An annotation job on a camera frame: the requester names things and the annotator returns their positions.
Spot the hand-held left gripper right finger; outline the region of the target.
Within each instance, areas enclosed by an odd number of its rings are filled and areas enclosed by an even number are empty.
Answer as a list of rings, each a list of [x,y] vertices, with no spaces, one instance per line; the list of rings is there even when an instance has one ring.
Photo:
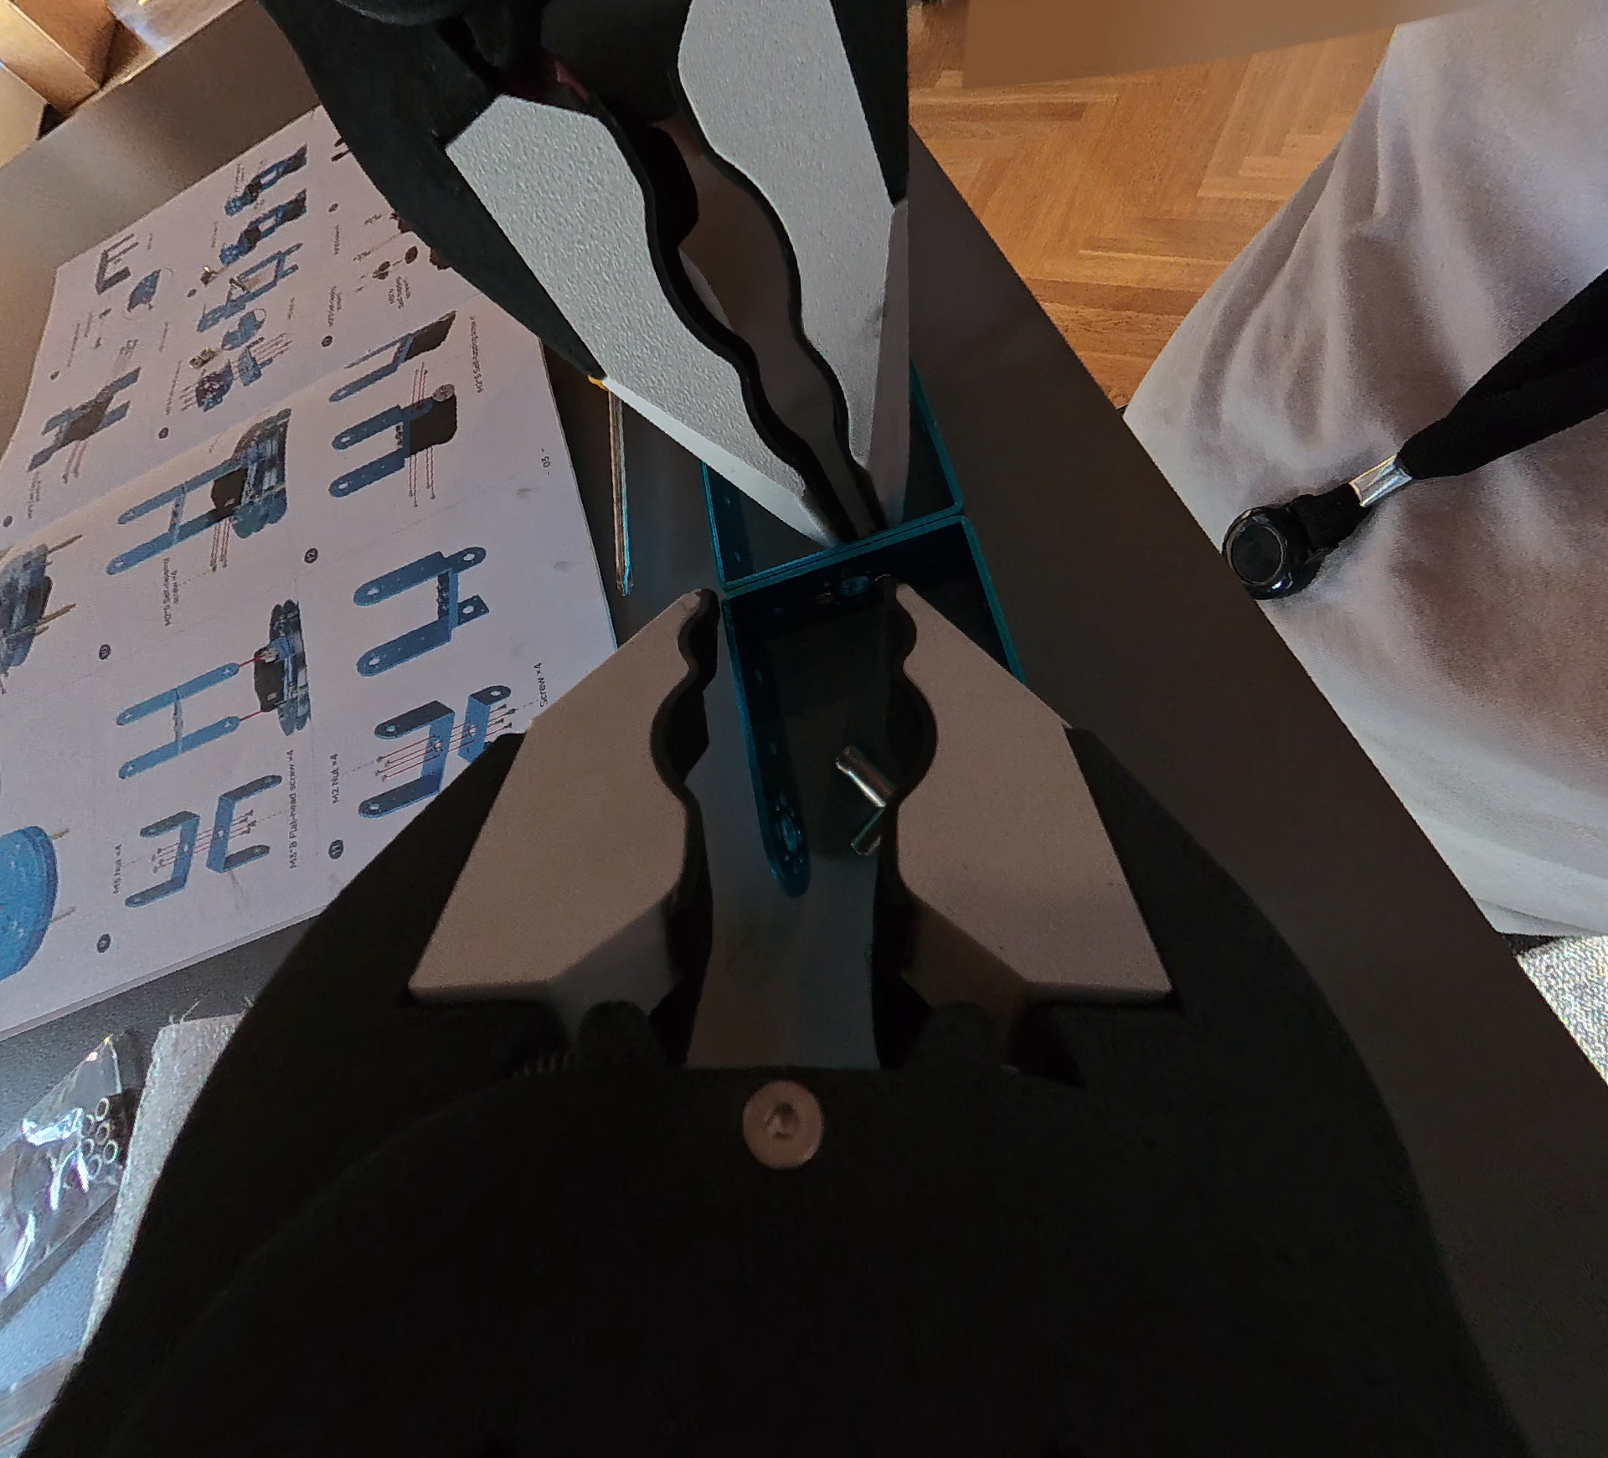
[[[879,1063],[902,1064],[944,1006],[975,1006],[1014,1055],[1048,1006],[1167,1003],[1068,726],[914,585],[891,585],[888,612],[898,772],[871,921]]]

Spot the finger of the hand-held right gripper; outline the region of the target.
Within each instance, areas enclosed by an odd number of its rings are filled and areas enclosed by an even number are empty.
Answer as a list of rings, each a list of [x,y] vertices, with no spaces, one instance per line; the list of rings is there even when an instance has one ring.
[[[713,155],[774,209],[800,332],[843,390],[888,521],[907,482],[907,209],[891,197],[829,0],[691,0],[678,84]]]
[[[751,346],[678,256],[697,186],[670,133],[599,102],[496,96],[445,152],[617,395],[794,533],[855,537],[819,459],[768,408]]]

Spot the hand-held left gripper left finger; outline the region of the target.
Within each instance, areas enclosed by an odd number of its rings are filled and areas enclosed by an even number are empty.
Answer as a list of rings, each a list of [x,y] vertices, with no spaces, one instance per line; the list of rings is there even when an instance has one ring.
[[[523,1000],[569,1036],[637,1006],[684,1063],[712,953],[688,772],[707,747],[716,598],[692,589],[529,723],[411,976],[424,1003]]]

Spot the blue metal U bracket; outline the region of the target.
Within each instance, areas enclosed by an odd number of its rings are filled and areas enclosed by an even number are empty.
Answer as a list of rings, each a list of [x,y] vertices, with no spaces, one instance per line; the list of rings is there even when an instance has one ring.
[[[722,595],[748,591],[758,584],[780,579],[783,573],[807,570],[815,563],[844,560],[855,549],[864,552],[879,545],[892,545],[895,537],[914,536],[914,528],[923,523],[937,523],[960,511],[960,487],[914,363],[902,523],[879,528],[855,545],[815,545],[754,503],[707,463],[698,466],[698,478],[707,511],[716,589]]]
[[[844,854],[855,747],[891,783],[916,759],[916,726],[895,695],[883,584],[914,585],[993,664],[1022,671],[992,570],[960,511],[874,542],[786,563],[722,601],[758,838],[783,892],[803,894],[812,854]]]

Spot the dark desk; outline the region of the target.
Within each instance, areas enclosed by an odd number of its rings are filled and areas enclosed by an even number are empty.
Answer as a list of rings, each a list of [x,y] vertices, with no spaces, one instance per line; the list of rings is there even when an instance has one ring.
[[[1605,1092],[916,160],[916,372],[1169,976],[895,1067],[411,993],[503,734],[210,1067],[22,1455],[1605,1455]]]

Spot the slim metal screwdriver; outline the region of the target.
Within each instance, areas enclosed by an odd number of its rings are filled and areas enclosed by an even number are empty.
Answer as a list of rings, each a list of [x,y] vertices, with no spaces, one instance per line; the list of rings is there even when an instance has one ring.
[[[630,549],[630,482],[627,482],[627,420],[625,404],[606,378],[599,381],[606,395],[606,430],[609,430],[609,505],[614,505],[614,573],[621,598],[634,589],[634,549]]]

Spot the brown cardboard box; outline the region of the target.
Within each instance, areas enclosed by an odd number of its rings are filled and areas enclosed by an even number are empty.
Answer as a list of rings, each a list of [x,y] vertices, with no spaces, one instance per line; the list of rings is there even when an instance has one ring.
[[[100,90],[112,32],[104,0],[3,0],[3,66],[61,115]]]

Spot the printed instruction manual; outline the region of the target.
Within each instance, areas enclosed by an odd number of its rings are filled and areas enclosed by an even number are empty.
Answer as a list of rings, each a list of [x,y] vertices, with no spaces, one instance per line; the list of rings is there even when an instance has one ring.
[[[66,261],[3,454],[3,1036],[310,918],[609,652],[538,341],[320,109]]]

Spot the grey rug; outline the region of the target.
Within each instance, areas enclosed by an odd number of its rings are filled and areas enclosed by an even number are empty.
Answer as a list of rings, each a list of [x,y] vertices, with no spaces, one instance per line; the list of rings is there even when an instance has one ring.
[[[1605,935],[1507,935],[1522,969],[1605,1077]]]

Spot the person's pale shirt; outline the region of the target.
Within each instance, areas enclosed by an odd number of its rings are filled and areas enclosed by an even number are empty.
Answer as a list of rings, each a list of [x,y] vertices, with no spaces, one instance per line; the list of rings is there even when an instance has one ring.
[[[1605,0],[1398,27],[1129,427],[1220,542],[1383,460],[1605,270]],[[1261,615],[1502,935],[1605,935],[1605,420],[1380,503]]]

